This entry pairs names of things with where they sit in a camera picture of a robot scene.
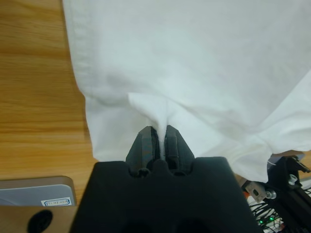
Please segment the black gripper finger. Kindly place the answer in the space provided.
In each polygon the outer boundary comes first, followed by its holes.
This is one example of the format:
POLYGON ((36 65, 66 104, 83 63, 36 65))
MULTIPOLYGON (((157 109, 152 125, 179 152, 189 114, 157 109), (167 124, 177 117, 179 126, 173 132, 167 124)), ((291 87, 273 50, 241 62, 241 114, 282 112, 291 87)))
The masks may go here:
POLYGON ((156 130, 147 126, 139 131, 125 162, 131 174, 140 174, 153 170, 153 163, 160 159, 159 140, 156 130))
POLYGON ((171 125, 165 135, 165 160, 173 174, 189 174, 194 155, 180 132, 171 125))

